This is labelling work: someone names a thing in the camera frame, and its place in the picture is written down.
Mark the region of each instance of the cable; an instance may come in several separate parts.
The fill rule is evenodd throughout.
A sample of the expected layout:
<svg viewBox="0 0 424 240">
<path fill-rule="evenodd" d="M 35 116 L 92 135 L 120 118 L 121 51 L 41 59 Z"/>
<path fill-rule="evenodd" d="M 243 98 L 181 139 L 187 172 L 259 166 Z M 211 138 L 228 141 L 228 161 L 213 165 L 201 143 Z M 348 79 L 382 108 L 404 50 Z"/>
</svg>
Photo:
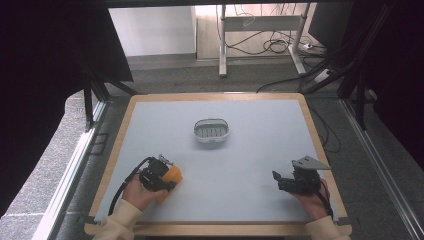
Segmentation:
<svg viewBox="0 0 424 240">
<path fill-rule="evenodd" d="M 325 139 L 322 142 L 322 146 L 323 146 L 324 150 L 327 151 L 327 152 L 331 152 L 331 153 L 340 152 L 341 141 L 340 141 L 339 137 L 337 136 L 336 132 L 330 127 L 330 125 L 324 120 L 324 118 L 322 118 L 322 116 L 317 112 L 317 110 L 314 107 L 312 107 L 312 104 L 307 103 L 307 105 L 308 105 L 309 109 L 318 117 L 318 119 L 321 121 L 322 125 L 324 126 L 325 133 L 326 133 Z M 330 132 L 334 135 L 334 137 L 337 140 L 337 148 L 335 150 L 325 148 L 325 146 L 327 145 L 328 140 L 330 138 Z"/>
<path fill-rule="evenodd" d="M 278 15 L 278 11 L 280 9 L 281 3 L 277 3 L 274 7 L 274 9 L 272 9 L 271 13 L 269 14 L 270 16 L 272 16 L 272 13 L 275 11 L 275 15 Z"/>
<path fill-rule="evenodd" d="M 284 80 L 280 80 L 280 81 L 277 81 L 277 82 L 268 83 L 268 84 L 265 84 L 262 87 L 258 88 L 258 90 L 256 90 L 256 93 L 259 93 L 263 88 L 271 86 L 271 85 L 275 85 L 275 84 L 278 84 L 278 83 L 284 83 L 284 82 L 290 82 L 290 81 L 299 80 L 299 79 L 301 79 L 301 77 L 289 78 L 289 79 L 284 79 Z"/>
<path fill-rule="evenodd" d="M 250 24 L 252 24 L 252 23 L 255 21 L 256 17 L 255 17 L 255 15 L 253 15 L 253 14 L 251 14 L 251 13 L 246 13 L 246 12 L 244 11 L 244 9 L 243 9 L 243 4 L 240 4 L 240 8 L 241 8 L 242 13 L 237 13 L 237 7 L 236 7 L 236 5 L 234 4 L 234 11 L 236 12 L 236 16 L 248 15 L 248 16 L 251 16 L 251 17 L 252 17 L 251 19 L 246 20 L 246 21 L 243 23 L 243 26 L 245 26 L 245 27 L 246 27 L 246 26 L 249 26 Z"/>
<path fill-rule="evenodd" d="M 281 12 L 280 12 L 280 15 L 283 15 L 283 11 L 284 11 L 284 7 L 285 7 L 285 3 L 283 3 L 283 7 L 281 8 Z"/>
<path fill-rule="evenodd" d="M 244 10 L 243 10 L 243 8 L 242 8 L 242 11 L 244 12 L 244 13 L 237 13 L 237 8 L 236 8 L 236 5 L 234 5 L 234 9 L 235 9 L 235 12 L 236 12 L 236 15 L 237 16 L 239 16 L 239 15 L 243 15 L 243 14 L 248 14 L 248 15 L 252 15 L 252 14 L 250 14 L 250 13 L 246 13 L 246 12 L 244 12 Z M 217 32 L 218 32 L 218 37 L 219 37 L 219 39 L 221 40 L 221 33 L 220 33 L 220 31 L 219 31 L 219 20 L 218 20 L 218 6 L 216 6 L 216 28 L 217 28 Z M 265 52 L 274 52 L 274 53 L 276 53 L 276 54 L 281 54 L 281 53 L 284 53 L 286 50 L 287 50 L 287 48 L 288 48 L 288 42 L 287 42 L 287 40 L 285 40 L 285 39 L 272 39 L 272 37 L 274 36 L 274 34 L 275 33 L 280 33 L 281 35 L 284 35 L 284 36 L 286 36 L 286 37 L 288 37 L 289 38 L 289 41 L 290 41 L 290 39 L 294 39 L 293 37 L 290 37 L 289 35 L 287 35 L 287 34 L 285 34 L 285 33 L 283 33 L 283 32 L 279 32 L 279 31 L 273 31 L 273 33 L 272 33 L 272 35 L 271 35 L 271 37 L 270 37 L 270 40 L 267 40 L 267 41 L 265 41 L 264 43 L 263 43 L 263 48 L 264 48 L 264 50 L 263 51 L 261 51 L 261 52 L 256 52 L 256 53 L 252 53 L 252 52 L 247 52 L 247 51 L 244 51 L 244 50 L 242 50 L 242 49 L 240 49 L 240 48 L 237 48 L 237 47 L 235 47 L 235 46 L 237 46 L 237 45 L 239 45 L 239 44 L 241 44 L 241 43 L 243 43 L 243 42 L 245 42 L 245 41 L 247 41 L 247 40 L 249 40 L 249 39 L 251 39 L 251 38 L 253 38 L 253 37 L 255 37 L 255 36 L 257 36 L 257 35 L 259 35 L 259 34 L 262 34 L 262 33 L 265 33 L 265 32 L 270 32 L 270 31 L 259 31 L 259 32 L 257 32 L 257 33 L 255 33 L 255 34 L 253 34 L 253 35 L 251 35 L 251 36 L 249 36 L 249 37 L 247 37 L 247 38 L 245 38 L 245 39 L 243 39 L 243 40 L 241 40 L 240 42 L 238 42 L 238 43 L 235 43 L 235 44 L 232 44 L 232 45 L 229 45 L 229 44 L 227 44 L 227 43 L 225 43 L 225 45 L 228 47 L 228 48 L 232 48 L 232 49 L 235 49 L 235 50 L 238 50 L 238 51 L 240 51 L 240 52 L 243 52 L 243 53 L 245 53 L 245 54 L 248 54 L 248 55 L 259 55 L 259 54 L 262 54 L 262 53 L 265 53 Z M 274 50 L 273 49 L 273 46 L 275 46 L 275 45 L 284 45 L 285 46 L 285 48 L 283 49 L 283 50 L 280 50 L 280 51 L 276 51 L 276 50 Z M 304 52 L 303 53 L 303 55 L 307 55 L 307 56 L 316 56 L 317 54 L 313 54 L 313 53 L 306 53 L 306 52 Z"/>
<path fill-rule="evenodd" d="M 295 4 L 295 6 L 293 8 L 292 14 L 294 14 L 295 8 L 296 8 L 296 4 Z M 217 21 L 216 23 L 217 23 L 218 36 L 221 39 L 221 36 L 220 36 L 220 33 L 219 33 L 219 26 L 218 26 L 218 6 L 216 6 L 216 21 Z M 273 83 L 266 84 L 266 85 L 260 87 L 257 90 L 257 93 L 260 90 L 262 90 L 264 87 L 267 87 L 267 86 L 270 86 L 270 85 L 274 85 L 274 84 L 278 84 L 278 83 L 288 82 L 288 81 L 292 81 L 292 80 L 300 80 L 299 81 L 299 87 L 298 87 L 298 89 L 296 91 L 299 92 L 299 93 L 303 93 L 303 86 L 305 84 L 311 82 L 317 76 L 319 70 L 324 69 L 331 62 L 337 62 L 337 59 L 342 59 L 342 57 L 344 55 L 346 55 L 346 53 L 345 53 L 345 50 L 346 49 L 352 51 L 352 48 L 353 48 L 352 45 L 355 45 L 359 41 L 360 37 L 368 30 L 368 28 L 369 28 L 369 26 L 370 26 L 371 23 L 372 22 L 367 22 L 367 24 L 363 27 L 362 31 L 356 32 L 355 36 L 349 42 L 347 42 L 340 49 L 338 49 L 337 51 L 335 51 L 335 52 L 333 52 L 331 54 L 327 54 L 325 52 L 311 53 L 311 52 L 303 51 L 302 49 L 298 49 L 298 53 L 299 53 L 300 56 L 303 56 L 303 57 L 316 57 L 316 58 L 324 58 L 324 59 L 319 64 L 317 64 L 316 66 L 314 66 L 305 76 L 301 76 L 301 77 L 293 78 L 293 79 L 280 80 L 280 81 L 276 81 L 276 82 L 273 82 Z M 239 43 L 236 43 L 236 44 L 233 44 L 233 45 L 228 45 L 227 43 L 225 43 L 225 45 L 227 47 L 229 47 L 229 48 L 233 48 L 235 50 L 239 50 L 239 51 L 244 52 L 244 53 L 249 54 L 249 55 L 259 55 L 259 54 L 265 53 L 267 51 L 276 52 L 276 53 L 283 52 L 283 51 L 275 51 L 274 49 L 272 49 L 272 46 L 275 45 L 275 44 L 281 45 L 281 44 L 284 44 L 285 42 L 287 42 L 284 39 L 283 40 L 281 40 L 281 39 L 277 39 L 277 40 L 276 39 L 272 39 L 272 37 L 274 36 L 275 32 L 273 32 L 270 40 L 266 41 L 263 44 L 264 51 L 261 51 L 261 52 L 258 52 L 258 53 L 250 53 L 250 52 L 246 52 L 246 51 L 243 51 L 243 50 L 235 47 L 238 44 L 240 44 L 242 42 L 245 42 L 248 39 L 250 39 L 250 38 L 252 38 L 252 37 L 254 37 L 254 36 L 258 35 L 258 34 L 261 34 L 263 32 L 265 32 L 265 31 L 261 31 L 261 32 L 255 33 L 254 35 L 252 35 L 252 36 L 250 36 L 250 37 L 248 37 L 248 38 L 240 41 Z M 278 32 L 278 33 L 280 33 L 281 35 L 287 36 L 288 37 L 288 43 L 290 43 L 292 39 L 294 40 L 294 38 L 291 36 L 291 32 L 290 32 L 290 35 L 287 35 L 287 34 L 282 33 L 282 32 Z"/>
<path fill-rule="evenodd" d="M 134 175 L 137 174 L 138 170 L 140 169 L 140 167 L 145 164 L 147 161 L 153 160 L 153 157 L 148 157 L 146 159 L 144 159 L 143 161 L 141 161 L 140 164 L 138 164 L 137 167 L 135 167 L 132 172 L 130 173 L 130 175 L 128 175 L 127 178 L 125 178 L 124 182 L 121 184 L 121 186 L 119 187 L 118 191 L 116 191 L 115 196 L 112 199 L 112 202 L 110 203 L 110 207 L 109 207 L 109 215 L 111 215 L 113 213 L 113 209 L 115 208 L 116 202 L 118 201 L 119 196 L 121 195 L 122 191 L 124 191 L 125 187 L 128 185 L 128 183 L 131 181 L 131 179 L 134 177 Z"/>
<path fill-rule="evenodd" d="M 333 209 L 331 208 L 331 204 L 330 204 L 330 193 L 328 192 L 327 187 L 325 186 L 324 182 L 322 180 L 320 180 L 321 185 L 324 187 L 325 190 L 325 195 L 326 197 L 324 197 L 319 190 L 316 190 L 315 194 L 318 196 L 318 198 L 321 200 L 321 202 L 324 204 L 324 208 L 325 211 L 328 213 L 328 215 L 331 216 L 331 218 L 333 219 Z"/>
</svg>

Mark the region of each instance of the wooden table edge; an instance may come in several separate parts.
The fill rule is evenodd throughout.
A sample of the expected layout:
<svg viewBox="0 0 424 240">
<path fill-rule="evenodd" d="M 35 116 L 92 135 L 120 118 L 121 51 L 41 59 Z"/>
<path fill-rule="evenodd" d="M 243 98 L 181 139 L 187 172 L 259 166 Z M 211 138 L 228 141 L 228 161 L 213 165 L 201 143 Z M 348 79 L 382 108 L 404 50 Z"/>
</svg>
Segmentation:
<svg viewBox="0 0 424 240">
<path fill-rule="evenodd" d="M 309 133 L 311 135 L 315 150 L 317 152 L 317 156 L 320 161 L 322 161 L 325 164 L 328 164 L 327 157 L 325 155 L 324 149 L 322 148 L 321 141 L 319 139 L 318 133 L 315 128 L 315 124 L 312 120 L 312 116 L 309 112 L 306 99 L 305 97 L 300 93 L 177 93 L 177 94 L 149 94 L 149 95 L 135 95 L 131 97 L 131 100 L 128 104 L 127 110 L 125 112 L 124 118 L 121 123 L 121 127 L 119 129 L 118 135 L 116 137 L 115 143 L 112 148 L 112 152 L 110 154 L 107 166 L 105 168 L 105 171 L 103 173 L 101 182 L 99 184 L 99 188 L 97 190 L 96 196 L 94 198 L 92 207 L 89 212 L 89 216 L 95 216 L 97 214 L 97 211 L 100 206 L 100 202 L 106 193 L 107 186 L 110 182 L 110 176 L 112 175 L 113 169 L 115 168 L 116 161 L 119 156 L 119 152 L 125 137 L 125 133 L 128 129 L 129 122 L 131 120 L 132 112 L 135 108 L 135 105 L 137 102 L 158 102 L 158 101 L 240 101 L 240 100 L 298 100 L 302 113 L 304 115 L 305 121 L 307 123 Z M 343 201 L 341 199 L 340 193 L 337 189 L 336 182 L 334 180 L 334 176 L 331 171 L 324 171 L 325 179 L 327 183 L 329 183 L 329 191 L 331 195 L 331 199 L 333 201 L 333 205 L 336 208 L 336 211 L 338 213 L 339 218 L 347 217 L 347 212 L 344 207 Z M 243 234 L 246 229 L 246 226 L 258 226 L 262 230 L 263 234 L 267 234 L 265 230 L 273 229 L 275 226 L 279 226 L 281 230 L 276 231 L 276 233 L 270 233 L 270 234 L 277 234 L 275 236 L 282 236 L 279 233 L 282 232 L 282 230 L 287 230 L 288 232 L 294 231 L 297 234 L 296 235 L 305 235 L 305 224 L 277 224 L 277 225 L 266 225 L 266 224 L 258 224 L 258 225 L 187 225 L 187 224 L 172 224 L 172 225 L 136 225 L 134 228 L 136 235 L 162 235 L 165 236 L 164 233 L 164 226 L 167 226 L 165 229 L 172 230 L 171 232 L 174 233 L 166 233 L 170 235 L 175 235 L 179 233 L 181 230 L 188 230 L 188 226 L 190 226 L 191 230 L 193 229 L 204 229 L 204 231 L 211 231 L 211 234 L 214 236 L 222 235 L 222 231 L 226 229 L 226 226 L 231 226 L 235 230 L 238 229 L 239 234 Z M 294 227 L 295 230 L 287 229 L 286 226 L 290 226 L 291 228 Z M 350 225 L 345 225 L 342 227 L 342 229 L 351 228 Z M 89 235 L 94 235 L 99 229 L 100 226 L 96 224 L 86 224 L 85 232 Z"/>
</svg>

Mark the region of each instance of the gray carpet floor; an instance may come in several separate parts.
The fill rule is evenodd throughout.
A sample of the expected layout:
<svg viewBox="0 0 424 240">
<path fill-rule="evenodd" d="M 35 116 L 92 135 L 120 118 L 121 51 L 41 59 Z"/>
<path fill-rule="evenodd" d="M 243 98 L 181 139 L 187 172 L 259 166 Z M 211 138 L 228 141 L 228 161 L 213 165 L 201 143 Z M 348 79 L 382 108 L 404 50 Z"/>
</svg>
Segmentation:
<svg viewBox="0 0 424 240">
<path fill-rule="evenodd" d="M 176 64 L 171 63 L 162 67 L 152 65 L 151 68 L 141 66 L 140 62 L 135 64 L 131 59 L 129 61 L 135 81 L 126 84 L 143 93 L 255 92 L 263 84 L 296 76 L 293 64 L 287 59 L 234 61 L 230 63 L 228 77 L 224 79 L 218 77 L 215 61 L 189 64 L 189 67 L 175 67 Z M 299 82 L 290 81 L 264 91 L 292 92 L 298 86 Z M 308 95 L 307 101 L 334 131 L 330 133 L 324 148 L 349 215 L 348 222 L 353 226 L 351 238 L 412 239 L 342 110 L 335 95 L 337 86 L 336 82 Z M 88 212 L 130 99 L 121 90 L 110 85 L 107 87 L 113 97 L 102 118 L 101 129 L 77 174 L 77 181 L 68 194 L 51 239 L 92 238 L 85 234 L 84 224 L 92 221 L 87 217 Z M 324 123 L 316 114 L 312 115 L 324 139 L 327 134 Z M 418 187 L 424 181 L 423 171 L 381 123 L 371 104 L 366 106 L 365 117 L 368 133 L 420 221 L 424 222 L 424 192 Z M 40 167 L 37 167 L 20 197 L 0 220 L 0 239 L 31 239 L 66 167 L 66 161 L 84 130 L 84 124 L 82 93 L 77 93 L 67 103 L 63 124 L 40 161 Z"/>
</svg>

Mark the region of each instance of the wooden frame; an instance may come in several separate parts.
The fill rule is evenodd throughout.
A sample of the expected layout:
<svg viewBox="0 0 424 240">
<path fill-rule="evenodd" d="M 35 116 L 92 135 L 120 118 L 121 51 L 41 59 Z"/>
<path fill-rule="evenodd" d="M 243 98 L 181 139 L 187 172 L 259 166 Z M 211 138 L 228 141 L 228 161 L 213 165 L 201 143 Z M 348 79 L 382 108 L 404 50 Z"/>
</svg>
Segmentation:
<svg viewBox="0 0 424 240">
<path fill-rule="evenodd" d="M 94 199 L 89 216 L 95 216 L 100 202 L 109 185 L 110 177 L 115 168 L 116 161 L 121 150 L 121 146 L 131 121 L 132 112 L 137 102 L 157 102 L 157 101 L 215 101 L 215 100 L 285 100 L 295 99 L 299 101 L 309 133 L 311 135 L 315 150 L 319 160 L 328 164 L 324 149 L 321 146 L 318 133 L 309 112 L 303 95 L 298 93 L 205 93 L 205 94 L 152 94 L 137 95 L 131 98 L 122 121 L 118 136 L 115 140 L 109 161 L 104 171 L 101 183 L 99 185 L 96 197 Z M 331 171 L 325 171 L 325 178 L 330 191 L 334 208 L 339 218 L 346 218 L 347 213 L 344 208 L 341 196 L 337 189 L 333 174 Z M 338 226 L 344 234 L 352 232 L 351 225 Z M 85 232 L 89 235 L 95 235 L 100 229 L 100 225 L 86 224 Z M 136 235 L 146 236 L 302 236 L 308 235 L 305 223 L 272 223 L 272 224 L 144 224 L 134 227 Z"/>
</svg>

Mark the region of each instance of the soap dish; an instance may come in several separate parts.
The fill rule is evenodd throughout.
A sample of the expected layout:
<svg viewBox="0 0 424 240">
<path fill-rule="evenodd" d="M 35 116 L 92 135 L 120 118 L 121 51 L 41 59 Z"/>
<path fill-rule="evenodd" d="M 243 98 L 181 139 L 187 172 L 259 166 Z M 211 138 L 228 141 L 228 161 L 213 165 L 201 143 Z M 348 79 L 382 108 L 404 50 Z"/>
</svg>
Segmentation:
<svg viewBox="0 0 424 240">
<path fill-rule="evenodd" d="M 230 129 L 224 119 L 203 119 L 194 125 L 194 135 L 201 143 L 223 142 L 229 133 Z"/>
</svg>

